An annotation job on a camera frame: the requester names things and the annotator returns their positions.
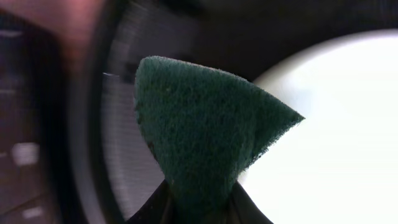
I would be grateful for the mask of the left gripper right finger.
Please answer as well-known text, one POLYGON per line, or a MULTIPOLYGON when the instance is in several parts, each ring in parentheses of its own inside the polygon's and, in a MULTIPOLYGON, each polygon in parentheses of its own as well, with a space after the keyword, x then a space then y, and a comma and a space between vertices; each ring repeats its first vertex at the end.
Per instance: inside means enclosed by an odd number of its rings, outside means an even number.
POLYGON ((226 224, 273 224, 255 205, 239 182, 228 199, 226 224))

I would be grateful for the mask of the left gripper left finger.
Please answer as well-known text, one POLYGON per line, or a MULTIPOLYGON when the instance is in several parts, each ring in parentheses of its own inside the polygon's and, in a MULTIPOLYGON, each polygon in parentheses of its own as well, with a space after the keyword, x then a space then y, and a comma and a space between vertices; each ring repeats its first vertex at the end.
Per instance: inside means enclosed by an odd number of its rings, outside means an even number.
POLYGON ((169 184, 163 180, 146 203, 126 224, 173 224, 175 204, 169 184))

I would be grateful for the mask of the green yellow sponge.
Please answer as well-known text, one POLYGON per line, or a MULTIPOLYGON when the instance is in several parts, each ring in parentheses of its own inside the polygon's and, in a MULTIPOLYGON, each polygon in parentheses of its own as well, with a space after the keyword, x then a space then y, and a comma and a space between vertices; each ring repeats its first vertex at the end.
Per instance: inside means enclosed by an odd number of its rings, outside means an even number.
POLYGON ((219 212, 240 173, 303 119, 239 76, 160 56, 139 64, 134 109, 185 223, 219 212))

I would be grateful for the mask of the mint plate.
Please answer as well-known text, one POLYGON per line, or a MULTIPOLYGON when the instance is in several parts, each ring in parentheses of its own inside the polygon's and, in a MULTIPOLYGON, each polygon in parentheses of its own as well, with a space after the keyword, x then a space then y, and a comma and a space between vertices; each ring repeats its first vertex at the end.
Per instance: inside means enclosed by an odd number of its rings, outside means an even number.
POLYGON ((310 47, 255 81, 303 121, 240 176, 274 223, 397 222, 397 31, 310 47))

